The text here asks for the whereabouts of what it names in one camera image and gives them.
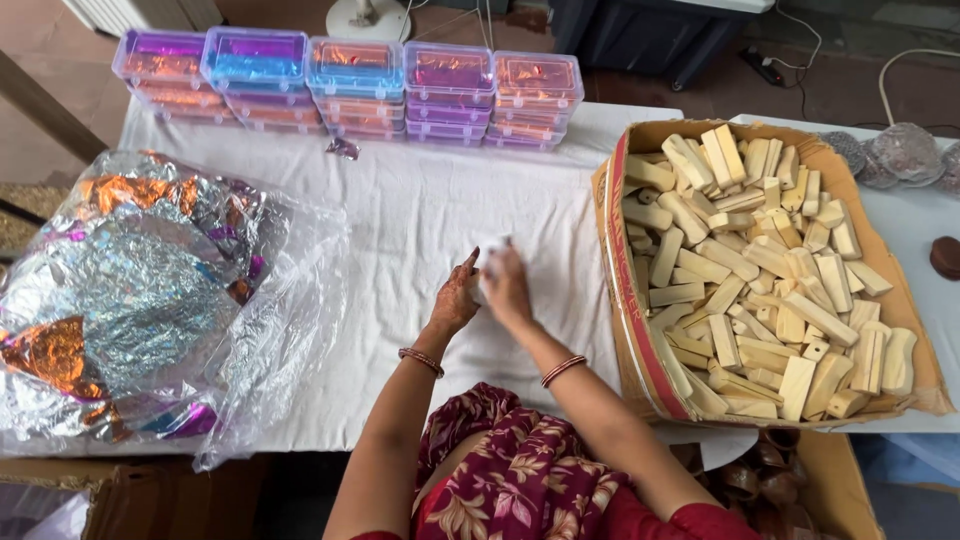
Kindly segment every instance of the plastic bag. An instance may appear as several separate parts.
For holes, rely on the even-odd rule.
[[[856,176],[866,162],[867,155],[860,141],[853,138],[853,135],[847,132],[827,132],[820,134],[821,140],[833,147],[833,151],[847,160],[847,166],[850,168],[850,174]]]
[[[863,143],[864,146],[869,144],[869,140]],[[889,189],[900,183],[900,179],[879,164],[869,152],[864,152],[863,169],[854,178],[858,184],[874,189]]]
[[[868,141],[866,150],[905,187],[923,187],[944,174],[937,141],[916,124],[901,122],[890,126]]]
[[[2,454],[251,453],[336,339],[347,249],[341,209],[104,152],[0,286]]]
[[[944,174],[934,184],[941,191],[960,199],[960,142],[954,142],[947,148],[941,160],[944,163]]]

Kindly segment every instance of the bangle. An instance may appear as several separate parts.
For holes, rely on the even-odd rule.
[[[551,369],[549,373],[544,375],[543,379],[540,380],[540,386],[546,388],[547,385],[550,384],[550,382],[552,382],[553,379],[556,379],[559,374],[579,364],[580,362],[586,362],[586,361],[587,361],[587,358],[585,356],[581,356],[581,355],[574,356],[570,360],[567,360],[566,362],[560,364],[559,366]]]
[[[421,364],[437,372],[437,379],[442,379],[444,377],[444,368],[440,367],[440,364],[434,361],[433,358],[421,353],[420,351],[404,348],[400,349],[399,355],[401,360],[403,360],[405,356],[409,356],[410,358],[419,361]]]

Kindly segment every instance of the stacked plastic box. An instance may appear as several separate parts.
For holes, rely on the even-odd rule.
[[[405,55],[407,139],[480,146],[495,92],[490,49],[411,41]]]
[[[306,44],[303,32],[217,26],[200,69],[247,129],[323,134],[306,86]]]
[[[313,37],[306,69],[332,135],[403,139],[403,45]]]
[[[497,51],[496,102],[484,145],[553,150],[584,100],[576,57]]]
[[[120,38],[113,72],[157,116],[237,124],[223,96],[204,79],[203,33],[129,30]]]

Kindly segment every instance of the maroon floral dupatta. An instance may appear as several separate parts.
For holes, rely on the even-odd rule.
[[[418,538],[593,538],[630,477],[585,457],[567,421],[483,382],[434,411],[420,441],[417,491],[460,441],[489,431],[444,485]]]

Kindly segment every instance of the white cloth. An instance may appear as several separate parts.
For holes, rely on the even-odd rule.
[[[631,122],[682,117],[584,103],[553,153],[357,140],[360,159],[348,161],[324,152],[328,136],[162,124],[132,100],[120,148],[153,149],[347,209],[349,303],[340,336],[319,375],[303,382],[287,421],[256,444],[260,452],[341,451],[359,438],[397,349],[417,337],[450,269],[503,233],[529,263],[544,326],[619,391],[589,176]],[[531,359],[484,309],[454,338],[444,369],[432,407],[482,380],[560,414]]]
[[[847,132],[857,140],[873,138],[879,133],[875,130],[752,114],[731,118],[731,122],[738,124],[757,121],[812,133]],[[941,148],[953,142],[956,139],[937,137]],[[903,267],[914,303],[937,353],[948,393],[954,406],[957,406],[956,400],[960,399],[960,331],[953,325],[960,325],[960,286],[937,275],[930,266],[929,256],[930,244],[934,239],[944,235],[960,237],[960,220],[956,217],[960,212],[960,202],[944,196],[933,187],[893,190],[863,187],[860,189],[860,201],[867,211],[870,224],[883,237],[890,252]],[[835,430],[859,433],[956,433],[960,432],[960,414],[935,416],[907,409],[898,418],[849,424]]]

